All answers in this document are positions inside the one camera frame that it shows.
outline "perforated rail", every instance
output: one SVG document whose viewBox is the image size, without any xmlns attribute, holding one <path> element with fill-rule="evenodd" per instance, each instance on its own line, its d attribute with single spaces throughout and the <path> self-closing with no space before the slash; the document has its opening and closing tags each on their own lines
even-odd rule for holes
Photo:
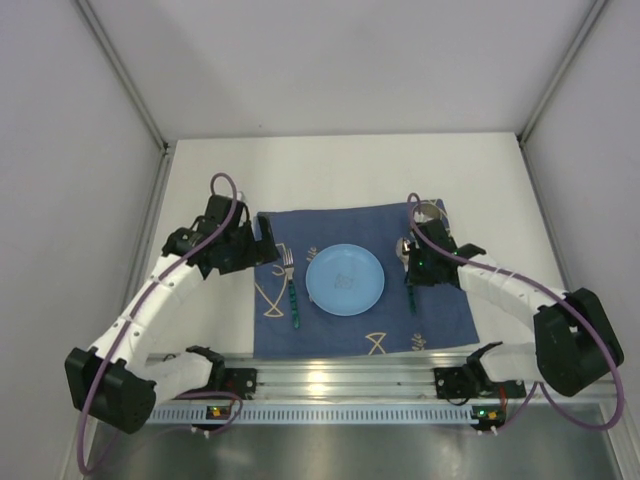
<svg viewBox="0 0 640 480">
<path fill-rule="evenodd" d="M 162 405 L 151 413 L 152 424 L 222 424 L 211 406 Z M 446 405 L 245 405 L 237 424 L 244 425 L 419 425 L 473 424 L 471 407 Z"/>
</svg>

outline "gray wall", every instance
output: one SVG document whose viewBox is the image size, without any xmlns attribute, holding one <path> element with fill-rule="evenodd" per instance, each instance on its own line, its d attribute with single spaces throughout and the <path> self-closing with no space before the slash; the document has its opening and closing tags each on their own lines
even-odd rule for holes
<svg viewBox="0 0 640 480">
<path fill-rule="evenodd" d="M 590 0 L 92 0 L 171 139 L 518 131 Z"/>
<path fill-rule="evenodd" d="M 0 2 L 0 477 L 54 478 L 159 154 L 68 0 Z"/>
<path fill-rule="evenodd" d="M 640 420 L 640 2 L 615 0 L 529 143 L 573 286 L 599 293 Z"/>
</svg>

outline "white table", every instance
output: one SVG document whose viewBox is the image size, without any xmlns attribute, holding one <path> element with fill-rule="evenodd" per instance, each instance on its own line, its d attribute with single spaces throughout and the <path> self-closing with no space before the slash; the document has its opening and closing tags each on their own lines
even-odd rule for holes
<svg viewBox="0 0 640 480">
<path fill-rule="evenodd" d="M 235 180 L 252 215 L 259 210 L 396 203 L 411 191 L 422 198 L 442 198 L 458 244 L 475 243 L 504 265 L 549 285 L 562 285 L 513 134 L 180 141 L 151 263 L 171 232 L 204 212 L 209 179 L 220 171 Z M 217 189 L 230 193 L 224 181 Z M 213 272 L 154 351 L 181 351 L 197 344 L 223 354 L 251 354 L 253 296 L 252 269 L 222 277 Z M 522 325 L 494 306 L 473 297 L 469 302 L 481 343 L 528 338 Z"/>
</svg>

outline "green handle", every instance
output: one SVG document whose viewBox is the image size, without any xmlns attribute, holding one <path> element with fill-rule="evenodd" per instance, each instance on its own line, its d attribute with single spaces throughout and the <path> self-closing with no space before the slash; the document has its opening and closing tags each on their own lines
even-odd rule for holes
<svg viewBox="0 0 640 480">
<path fill-rule="evenodd" d="M 298 315 L 298 300 L 296 298 L 296 287 L 293 281 L 289 280 L 289 303 L 291 304 L 291 314 L 293 315 L 293 328 L 300 328 L 300 315 Z"/>
<path fill-rule="evenodd" d="M 416 298 L 413 296 L 413 285 L 407 285 L 407 293 L 409 294 L 409 309 L 415 315 L 418 312 L 418 307 L 416 307 Z"/>
</svg>

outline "blue plate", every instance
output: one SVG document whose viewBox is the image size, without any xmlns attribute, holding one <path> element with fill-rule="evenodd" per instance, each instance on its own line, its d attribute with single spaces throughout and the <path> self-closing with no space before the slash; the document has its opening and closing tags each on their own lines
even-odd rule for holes
<svg viewBox="0 0 640 480">
<path fill-rule="evenodd" d="M 378 259 L 357 245 L 325 248 L 309 264 L 307 290 L 325 312 L 341 317 L 373 307 L 384 290 L 384 271 Z"/>
</svg>

